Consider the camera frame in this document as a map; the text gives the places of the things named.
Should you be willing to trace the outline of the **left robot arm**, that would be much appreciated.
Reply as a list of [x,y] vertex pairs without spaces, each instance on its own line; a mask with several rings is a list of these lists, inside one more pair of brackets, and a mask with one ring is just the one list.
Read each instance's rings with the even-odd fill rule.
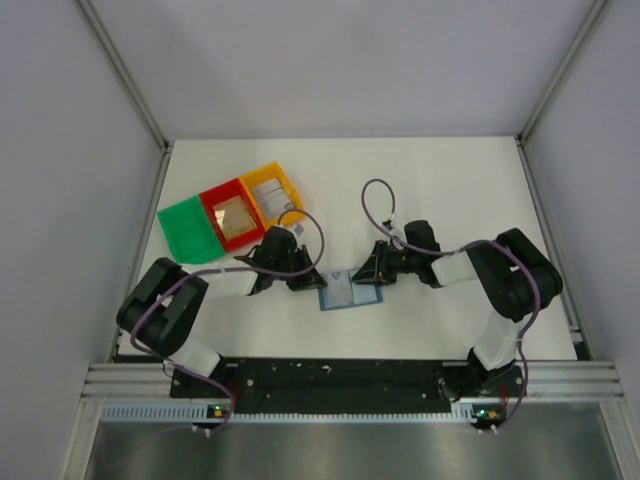
[[291,229],[270,228],[245,255],[203,265],[180,265],[162,257],[153,262],[125,299],[116,324],[136,348],[193,372],[192,384],[205,396],[226,387],[217,366],[221,355],[192,329],[203,303],[226,297],[255,296],[283,281],[293,292],[321,289],[326,281]]

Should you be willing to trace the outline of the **blue leather card holder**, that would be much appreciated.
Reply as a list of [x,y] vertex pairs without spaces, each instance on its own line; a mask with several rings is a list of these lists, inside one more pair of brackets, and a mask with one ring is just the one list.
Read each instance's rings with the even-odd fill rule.
[[383,302],[382,290],[376,285],[356,284],[356,269],[323,273],[326,286],[318,291],[322,312],[359,308]]

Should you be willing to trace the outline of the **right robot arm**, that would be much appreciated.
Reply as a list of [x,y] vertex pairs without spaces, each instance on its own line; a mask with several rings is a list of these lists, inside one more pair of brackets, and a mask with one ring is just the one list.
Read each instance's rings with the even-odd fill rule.
[[446,254],[426,220],[405,225],[404,243],[378,240],[365,263],[352,276],[359,285],[387,286],[400,274],[414,274],[433,289],[477,281],[492,311],[466,365],[440,380],[449,398],[487,396],[513,372],[524,333],[541,310],[563,291],[558,270],[518,228],[492,241],[475,241]]

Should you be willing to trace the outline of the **silver credit card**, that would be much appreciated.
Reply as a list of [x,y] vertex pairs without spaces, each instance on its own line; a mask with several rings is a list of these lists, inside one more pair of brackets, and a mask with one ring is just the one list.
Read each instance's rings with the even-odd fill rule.
[[354,304],[354,293],[348,271],[336,271],[323,275],[327,286],[321,290],[323,310],[347,308]]

